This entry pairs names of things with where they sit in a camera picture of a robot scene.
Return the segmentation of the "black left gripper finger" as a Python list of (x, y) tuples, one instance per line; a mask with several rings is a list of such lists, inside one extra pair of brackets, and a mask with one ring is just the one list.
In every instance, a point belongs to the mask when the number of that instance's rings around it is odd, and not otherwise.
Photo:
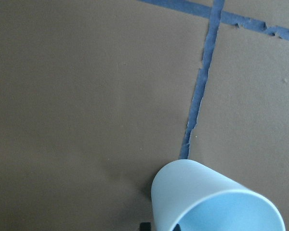
[(151, 223), (141, 222), (139, 225), (139, 231), (151, 231)]

